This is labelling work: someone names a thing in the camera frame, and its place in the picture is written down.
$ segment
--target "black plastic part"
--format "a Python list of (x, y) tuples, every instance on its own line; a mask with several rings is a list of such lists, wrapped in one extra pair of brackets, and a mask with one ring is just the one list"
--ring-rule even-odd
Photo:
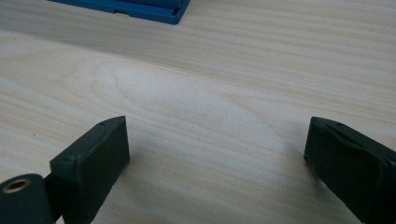
[(304, 158), (361, 222), (395, 223), (395, 151), (342, 123), (312, 118)]
[(1, 224), (91, 223), (129, 162), (125, 117), (100, 122), (50, 161), (51, 174), (0, 185)]
[(1, 224), (52, 223), (41, 175), (20, 175), (0, 185)]

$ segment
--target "blue object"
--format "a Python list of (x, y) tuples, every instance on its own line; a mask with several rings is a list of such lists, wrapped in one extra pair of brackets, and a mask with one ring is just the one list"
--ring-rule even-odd
[(190, 0), (50, 0), (76, 7), (122, 13), (149, 21), (178, 24)]

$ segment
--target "wood grain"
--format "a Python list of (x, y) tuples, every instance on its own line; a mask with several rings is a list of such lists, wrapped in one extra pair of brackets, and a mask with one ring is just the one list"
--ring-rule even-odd
[(178, 26), (0, 0), (1, 181), (127, 117), (93, 223), (359, 223), (304, 163), (309, 120), (396, 149), (395, 99), (392, 0), (192, 0)]

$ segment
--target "blue tray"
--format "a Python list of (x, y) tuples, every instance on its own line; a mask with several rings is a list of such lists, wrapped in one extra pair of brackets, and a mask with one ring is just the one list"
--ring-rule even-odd
[(50, 0), (52, 2), (64, 3), (76, 7), (86, 7), (110, 13), (122, 13), (131, 17), (141, 18), (149, 21), (159, 21), (168, 24), (178, 24), (189, 5), (190, 0), (180, 2), (179, 8), (164, 7), (164, 0), (158, 0), (160, 7), (156, 7), (154, 0), (151, 5), (131, 2), (133, 0)]

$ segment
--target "light wood surface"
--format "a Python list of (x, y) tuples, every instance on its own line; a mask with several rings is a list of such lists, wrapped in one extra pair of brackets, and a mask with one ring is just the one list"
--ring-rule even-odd
[(0, 0), (1, 182), (119, 115), (93, 223), (359, 223), (304, 145), (319, 116), (396, 149), (396, 1), (191, 0), (172, 26)]

